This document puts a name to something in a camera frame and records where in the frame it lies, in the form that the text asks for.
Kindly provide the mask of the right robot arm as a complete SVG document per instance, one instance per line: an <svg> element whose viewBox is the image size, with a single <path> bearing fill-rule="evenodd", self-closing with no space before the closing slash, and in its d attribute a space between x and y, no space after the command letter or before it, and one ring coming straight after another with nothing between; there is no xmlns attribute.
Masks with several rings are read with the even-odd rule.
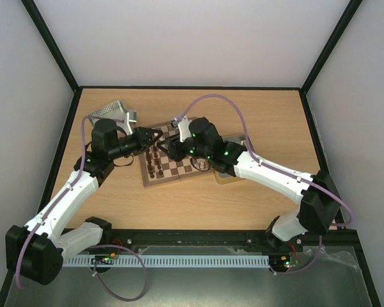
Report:
<svg viewBox="0 0 384 307"><path fill-rule="evenodd" d="M224 140L207 118L176 124L178 134L157 143L170 159L186 157L206 159L218 173L262 184L281 193L299 207L284 216L277 216L265 231L267 245L281 250L302 233L325 235L340 208L340 198L331 176L302 173L285 168L255 155L249 146Z"/></svg>

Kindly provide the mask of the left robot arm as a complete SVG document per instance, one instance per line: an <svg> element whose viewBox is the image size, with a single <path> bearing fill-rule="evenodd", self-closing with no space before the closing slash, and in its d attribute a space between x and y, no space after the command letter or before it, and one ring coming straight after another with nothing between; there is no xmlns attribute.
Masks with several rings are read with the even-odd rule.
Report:
<svg viewBox="0 0 384 307"><path fill-rule="evenodd" d="M136 127L124 132L116 121L98 118L90 143L82 144L82 156L55 197L23 227L13 225L6 233L6 265L21 277L47 285L62 265L80 252L109 240L111 224L91 217L80 227L63 233L80 206L104 183L115 168L115 160L137 156L154 145L161 130Z"/></svg>

